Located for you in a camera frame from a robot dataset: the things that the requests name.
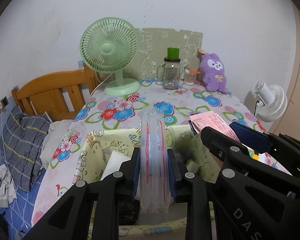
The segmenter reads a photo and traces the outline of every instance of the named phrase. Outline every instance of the fan base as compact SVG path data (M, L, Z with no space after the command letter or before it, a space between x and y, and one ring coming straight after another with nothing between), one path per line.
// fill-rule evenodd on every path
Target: fan base
M138 91L140 87L141 85L137 80L133 78L124 78L122 86L118 86L116 80L114 80L106 85L104 92L106 95L112 97L124 96Z

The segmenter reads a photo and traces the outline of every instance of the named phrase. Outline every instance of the white fan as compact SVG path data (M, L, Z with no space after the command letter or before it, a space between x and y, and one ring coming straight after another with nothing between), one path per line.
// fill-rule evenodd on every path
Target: white fan
M259 81L254 86L255 94L263 102L258 110L258 117L264 122L273 122L280 118L287 108L288 100L282 87Z

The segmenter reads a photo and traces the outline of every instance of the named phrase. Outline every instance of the yellow bow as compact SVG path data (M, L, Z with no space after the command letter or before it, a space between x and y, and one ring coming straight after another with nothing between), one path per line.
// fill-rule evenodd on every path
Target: yellow bow
M214 77L218 79L218 82L222 82L223 75L215 75Z

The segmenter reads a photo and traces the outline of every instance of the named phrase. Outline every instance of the plush toy face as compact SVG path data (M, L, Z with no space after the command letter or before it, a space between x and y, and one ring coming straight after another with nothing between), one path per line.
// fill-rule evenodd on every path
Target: plush toy face
M202 60L200 63L200 70L203 73L207 73L215 70L223 70L223 64L216 54L207 53L205 55L202 55L201 59Z

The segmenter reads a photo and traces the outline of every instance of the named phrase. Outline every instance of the pink package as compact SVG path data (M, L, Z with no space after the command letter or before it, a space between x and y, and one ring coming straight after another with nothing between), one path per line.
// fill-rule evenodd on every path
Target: pink package
M230 126L220 117L220 115L213 111L192 115L190 116L190 120L193 123L194 129L197 131L197 133L201 133L203 128L209 126L230 137L231 139L240 142L239 138L230 128Z

